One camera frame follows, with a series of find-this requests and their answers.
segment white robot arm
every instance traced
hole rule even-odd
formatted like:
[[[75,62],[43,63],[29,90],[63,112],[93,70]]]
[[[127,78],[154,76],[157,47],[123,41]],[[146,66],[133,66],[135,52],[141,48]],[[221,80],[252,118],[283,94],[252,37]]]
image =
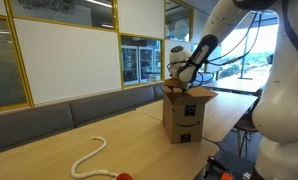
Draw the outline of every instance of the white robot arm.
[[[253,113],[253,122],[264,135],[255,169],[266,180],[298,180],[298,0],[219,0],[197,49],[173,69],[172,76],[192,82],[210,53],[246,14],[264,10],[277,13],[279,30],[271,73]],[[171,58],[176,57],[177,49],[172,53]]]

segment wooden table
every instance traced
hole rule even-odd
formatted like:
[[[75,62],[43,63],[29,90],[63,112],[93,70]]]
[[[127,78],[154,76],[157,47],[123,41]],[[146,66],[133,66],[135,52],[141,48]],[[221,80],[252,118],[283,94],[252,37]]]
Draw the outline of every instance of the wooden table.
[[[257,97],[220,91],[215,92],[218,95],[210,100],[205,107],[202,137],[218,143],[230,132]],[[137,108],[137,111],[162,120],[162,107],[163,101],[161,100]]]
[[[218,147],[206,140],[171,144],[161,121],[131,111],[0,153],[0,180],[67,180],[73,163],[102,145],[90,140],[104,137],[108,145],[83,162],[78,173],[97,169],[127,172],[135,180],[193,179]],[[88,179],[112,180],[108,176]]]
[[[202,85],[214,90],[235,91],[240,93],[256,94],[256,92],[266,84],[264,80],[233,79],[224,78]]]

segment upholstered bench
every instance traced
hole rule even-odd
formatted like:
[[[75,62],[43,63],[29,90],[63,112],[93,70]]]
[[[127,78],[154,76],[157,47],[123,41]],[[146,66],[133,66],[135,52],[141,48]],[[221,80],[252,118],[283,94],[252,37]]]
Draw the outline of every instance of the upholstered bench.
[[[152,86],[120,90],[70,102],[75,127],[135,110],[155,100]]]
[[[0,152],[74,128],[69,103],[0,115]]]
[[[0,152],[162,99],[162,83],[0,114]]]

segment red ball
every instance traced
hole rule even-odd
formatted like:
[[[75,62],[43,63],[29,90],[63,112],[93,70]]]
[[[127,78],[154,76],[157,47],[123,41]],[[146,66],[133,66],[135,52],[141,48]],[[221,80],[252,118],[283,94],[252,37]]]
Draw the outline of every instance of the red ball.
[[[116,180],[133,180],[132,177],[127,173],[120,173],[115,179]]]

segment window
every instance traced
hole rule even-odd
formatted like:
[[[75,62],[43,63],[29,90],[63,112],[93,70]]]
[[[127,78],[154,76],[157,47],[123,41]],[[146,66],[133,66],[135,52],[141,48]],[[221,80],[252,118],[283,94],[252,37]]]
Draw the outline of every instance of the window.
[[[114,29],[111,0],[12,0],[15,16]]]
[[[0,19],[0,107],[27,103],[6,20]]]
[[[161,80],[161,41],[121,36],[123,85]]]
[[[192,27],[192,9],[181,2],[165,1],[165,38],[189,42]]]
[[[241,56],[249,51],[257,34],[257,27],[250,29],[248,36],[230,54],[220,60],[226,62]],[[234,30],[222,43],[221,55],[229,52],[246,34],[247,28]],[[278,24],[273,23],[261,26],[256,43],[250,53],[236,63],[221,67],[221,78],[260,78],[266,80],[269,77],[273,54],[276,47]]]

